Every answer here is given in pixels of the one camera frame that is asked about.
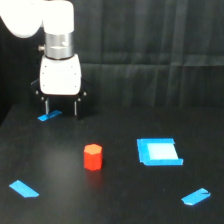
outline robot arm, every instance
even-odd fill
[[[81,68],[78,55],[74,53],[74,7],[71,2],[0,0],[0,16],[8,30],[19,38],[35,35],[40,27],[44,29],[45,45],[39,47],[44,55],[36,94],[75,96],[80,93]],[[41,99],[47,101],[45,104],[49,107],[48,97]]]
[[[0,0],[0,16],[13,35],[28,38],[33,36],[42,24],[42,3],[40,0]]]

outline blue tape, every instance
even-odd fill
[[[173,138],[145,138],[141,139],[142,143],[150,144],[150,143],[171,143],[175,144]]]
[[[148,144],[165,143],[175,144],[172,138],[150,138],[150,139],[137,139],[139,161],[146,166],[181,166],[183,165],[183,159],[150,159],[150,153],[148,150]]]
[[[18,192],[24,198],[37,197],[39,195],[36,191],[32,190],[20,180],[15,181],[11,185],[9,185],[9,187]]]
[[[204,188],[201,188],[194,193],[182,198],[181,200],[184,202],[186,205],[195,205],[198,202],[210,197],[211,194],[205,190]]]
[[[144,160],[146,166],[182,166],[183,159],[156,159],[156,160]]]
[[[55,111],[53,111],[53,112],[51,112],[49,114],[45,114],[45,115],[43,115],[41,117],[38,117],[38,119],[40,121],[46,121],[46,120],[48,120],[48,119],[50,119],[52,117],[55,117],[55,116],[57,116],[59,114],[62,114],[62,112],[61,111],[58,111],[58,110],[55,110]]]

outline black table surface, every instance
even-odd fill
[[[0,127],[1,224],[224,223],[224,109],[95,108],[77,121],[41,122],[15,105]],[[136,140],[173,138],[183,166],[139,162]],[[103,168],[83,167],[85,145],[103,147]],[[37,191],[23,198],[9,185]],[[195,206],[181,198],[205,188]]]

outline black background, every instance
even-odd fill
[[[223,106],[222,0],[73,0],[75,51],[89,105]],[[0,20],[0,120],[30,104],[44,32],[13,36]]]

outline red cube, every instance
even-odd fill
[[[96,144],[87,145],[84,149],[84,167],[88,170],[102,168],[102,147]]]

